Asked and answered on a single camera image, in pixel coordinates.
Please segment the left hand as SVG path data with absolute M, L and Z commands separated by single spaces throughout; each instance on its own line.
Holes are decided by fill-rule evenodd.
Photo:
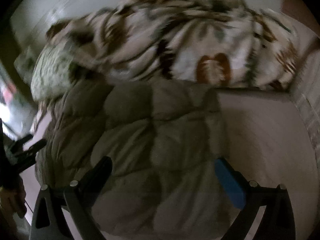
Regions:
M 27 213 L 25 206 L 26 191 L 23 179 L 16 179 L 1 186 L 1 209 L 9 214 L 16 213 L 18 217 L 24 218 Z

